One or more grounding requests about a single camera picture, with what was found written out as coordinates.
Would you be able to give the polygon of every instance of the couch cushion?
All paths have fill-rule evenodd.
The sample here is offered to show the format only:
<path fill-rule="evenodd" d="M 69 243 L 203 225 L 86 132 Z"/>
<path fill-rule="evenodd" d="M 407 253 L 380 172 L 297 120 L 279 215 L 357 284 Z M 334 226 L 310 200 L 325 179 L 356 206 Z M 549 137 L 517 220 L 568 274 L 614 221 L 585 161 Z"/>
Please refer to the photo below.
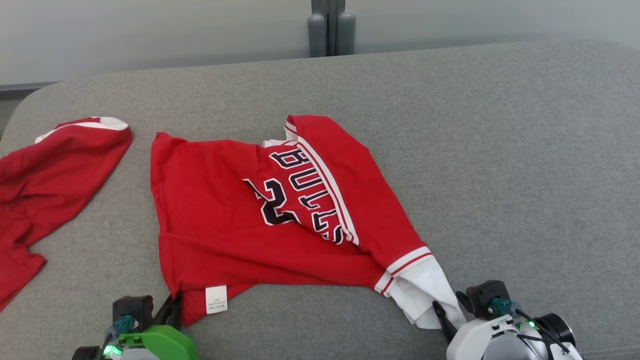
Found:
<path fill-rule="evenodd" d="M 282 138 L 290 113 L 335 119 L 371 149 L 455 290 L 503 280 L 555 312 L 585 358 L 640 355 L 640 53 L 591 41 L 143 70 L 49 86 L 0 155 L 60 122 L 117 117 L 134 141 L 87 208 L 31 250 L 49 260 L 0 313 L 3 353 L 66 359 L 100 345 L 112 301 L 168 291 L 149 190 L 156 131 Z M 184 332 L 201 359 L 444 359 L 364 288 L 256 286 Z"/>

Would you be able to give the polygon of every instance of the green robot part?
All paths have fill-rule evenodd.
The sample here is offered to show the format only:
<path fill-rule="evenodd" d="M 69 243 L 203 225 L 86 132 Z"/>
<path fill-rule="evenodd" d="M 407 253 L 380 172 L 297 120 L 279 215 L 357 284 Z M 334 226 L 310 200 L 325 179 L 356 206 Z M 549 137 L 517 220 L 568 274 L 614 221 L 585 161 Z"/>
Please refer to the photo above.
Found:
<path fill-rule="evenodd" d="M 193 341 L 169 325 L 153 325 L 143 332 L 122 334 L 118 343 L 124 349 L 122 354 L 116 351 L 114 355 L 109 351 L 109 354 L 104 354 L 107 359 L 127 360 L 130 358 L 128 351 L 145 348 L 159 360 L 198 360 Z"/>

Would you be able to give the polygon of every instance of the green led light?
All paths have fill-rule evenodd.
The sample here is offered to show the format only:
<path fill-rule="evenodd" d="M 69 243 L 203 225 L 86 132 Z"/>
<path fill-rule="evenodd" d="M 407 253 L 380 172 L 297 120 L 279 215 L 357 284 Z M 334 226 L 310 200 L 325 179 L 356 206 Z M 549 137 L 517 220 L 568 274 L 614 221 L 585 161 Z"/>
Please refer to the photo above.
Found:
<path fill-rule="evenodd" d="M 119 348 L 113 346 L 113 345 L 107 345 L 104 347 L 104 351 L 102 353 L 102 355 L 104 356 L 110 356 L 111 354 L 118 354 L 118 355 L 122 355 L 122 350 L 120 350 Z"/>

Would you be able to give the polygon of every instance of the care label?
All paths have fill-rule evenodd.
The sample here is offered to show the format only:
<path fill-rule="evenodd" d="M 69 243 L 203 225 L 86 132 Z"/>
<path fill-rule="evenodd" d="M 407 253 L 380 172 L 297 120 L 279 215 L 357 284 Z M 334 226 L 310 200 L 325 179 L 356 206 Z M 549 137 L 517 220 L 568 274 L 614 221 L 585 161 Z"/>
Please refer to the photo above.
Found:
<path fill-rule="evenodd" d="M 206 288 L 204 293 L 207 302 L 207 314 L 215 314 L 227 310 L 227 285 Z"/>

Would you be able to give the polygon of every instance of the bulls jersey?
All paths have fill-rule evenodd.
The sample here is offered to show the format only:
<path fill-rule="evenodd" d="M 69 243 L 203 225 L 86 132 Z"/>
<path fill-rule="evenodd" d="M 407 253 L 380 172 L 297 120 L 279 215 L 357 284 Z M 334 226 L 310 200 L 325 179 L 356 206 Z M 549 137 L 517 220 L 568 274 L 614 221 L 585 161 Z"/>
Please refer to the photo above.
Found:
<path fill-rule="evenodd" d="M 463 323 L 369 151 L 326 117 L 290 116 L 285 133 L 263 146 L 156 137 L 161 268 L 183 293 L 183 322 L 206 314 L 211 286 L 231 298 L 254 284 L 341 284 L 392 297 L 419 327 L 439 327 L 433 300 Z"/>
<path fill-rule="evenodd" d="M 124 122 L 91 117 L 0 159 L 0 311 L 45 264 L 28 248 L 84 208 L 131 140 Z"/>

